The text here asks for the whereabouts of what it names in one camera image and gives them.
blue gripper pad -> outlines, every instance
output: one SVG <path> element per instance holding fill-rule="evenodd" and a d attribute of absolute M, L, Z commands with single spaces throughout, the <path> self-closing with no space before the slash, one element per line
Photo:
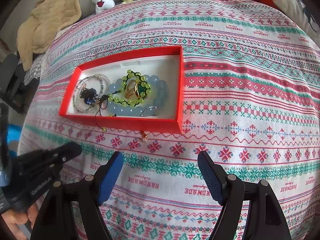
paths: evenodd
<path fill-rule="evenodd" d="M 113 187 L 116 184 L 118 176 L 123 166 L 123 155 L 119 153 L 116 159 L 111 164 L 108 172 L 106 173 L 103 180 L 100 182 L 99 196 L 97 198 L 97 203 L 101 206 L 110 197 Z"/>
<path fill-rule="evenodd" d="M 215 175 L 212 169 L 213 168 L 212 164 L 213 165 L 216 165 L 216 164 L 214 164 L 214 162 L 211 160 L 210 157 L 209 157 L 210 160 L 208 160 L 208 158 L 206 158 L 205 155 L 209 157 L 209 155 L 205 151 L 200 152 L 198 155 L 199 170 L 201 171 L 201 174 L 204 178 L 205 183 L 207 184 L 207 187 L 210 191 L 212 198 L 215 201 L 218 201 L 220 205 L 223 205 L 224 200 L 222 195 L 222 183 L 219 181 L 219 179 L 217 178 L 217 176 Z"/>

blue beaded bracelet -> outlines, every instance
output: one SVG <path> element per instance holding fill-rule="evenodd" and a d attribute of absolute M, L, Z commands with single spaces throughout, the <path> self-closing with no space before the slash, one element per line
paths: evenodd
<path fill-rule="evenodd" d="M 123 107 L 119 104 L 116 104 L 112 101 L 108 102 L 108 111 L 113 114 L 122 115 L 122 116 L 154 116 L 156 115 L 157 109 L 161 109 L 164 106 L 165 100 L 168 97 L 168 86 L 164 80 L 160 80 L 157 76 L 143 76 L 145 81 L 153 85 L 157 90 L 157 96 L 153 99 L 153 104 L 146 106 L 137 106 L 135 108 Z M 121 83 L 111 84 L 109 86 L 108 94 L 114 93 L 119 90 Z"/>

metal bolt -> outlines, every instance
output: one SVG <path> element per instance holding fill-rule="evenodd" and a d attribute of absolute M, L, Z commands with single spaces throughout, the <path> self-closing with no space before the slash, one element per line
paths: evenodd
<path fill-rule="evenodd" d="M 60 185 L 61 185 L 61 182 L 60 182 L 60 181 L 56 181 L 56 182 L 53 184 L 54 187 L 59 187 Z"/>
<path fill-rule="evenodd" d="M 261 180 L 261 184 L 262 184 L 263 186 L 268 186 L 268 185 L 269 185 L 269 183 L 268 183 L 266 180 L 264 180 L 264 179 Z"/>
<path fill-rule="evenodd" d="M 91 180 L 93 180 L 93 175 L 87 175 L 87 176 L 85 176 L 85 178 L 84 178 L 86 181 L 91 181 Z"/>
<path fill-rule="evenodd" d="M 230 180 L 236 180 L 236 176 L 234 175 L 234 174 L 229 174 L 228 175 L 228 179 L 230 179 Z"/>

green beaded bracelet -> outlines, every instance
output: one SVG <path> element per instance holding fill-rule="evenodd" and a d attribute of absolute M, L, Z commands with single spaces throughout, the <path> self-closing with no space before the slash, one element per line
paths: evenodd
<path fill-rule="evenodd" d="M 132 99 L 123 100 L 123 99 L 119 99 L 117 96 L 115 96 L 117 93 L 124 92 L 126 89 L 128 89 L 128 85 L 130 84 L 131 81 L 129 82 L 129 84 L 127 84 L 127 82 L 129 79 L 131 79 L 133 77 L 135 77 L 135 80 L 131 80 L 131 81 L 134 81 L 136 83 L 136 85 L 134 87 L 134 93 L 136 94 L 137 99 L 136 100 L 132 100 Z M 147 81 L 145 81 L 144 76 L 141 76 L 140 72 L 133 72 L 131 69 L 129 69 L 129 70 L 127 70 L 127 75 L 122 77 L 122 80 L 123 80 L 122 88 L 120 90 L 114 92 L 113 94 L 108 94 L 109 101 L 113 101 L 113 102 L 120 104 L 124 107 L 126 107 L 126 106 L 135 107 L 138 104 L 143 103 L 144 99 L 147 98 L 148 94 L 150 94 L 150 92 L 151 92 L 150 84 Z"/>

box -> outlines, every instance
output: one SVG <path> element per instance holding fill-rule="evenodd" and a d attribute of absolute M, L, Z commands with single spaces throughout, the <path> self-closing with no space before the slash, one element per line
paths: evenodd
<path fill-rule="evenodd" d="M 169 96 L 164 108 L 157 111 L 157 116 L 131 117 L 108 116 L 108 111 L 102 110 L 100 116 L 95 113 L 79 113 L 73 107 L 73 93 L 79 79 L 95 73 L 103 73 L 115 83 L 117 79 L 127 75 L 127 70 L 140 72 L 142 75 L 157 75 L 168 85 Z M 89 80 L 87 87 L 98 86 L 97 80 Z M 90 125 L 116 128 L 123 130 L 139 130 L 159 133 L 179 133 L 182 128 L 182 104 L 184 89 L 184 66 L 181 46 L 155 47 L 137 49 L 107 57 L 98 58 L 79 65 L 69 82 L 62 100 L 59 115 L 74 122 Z"/>

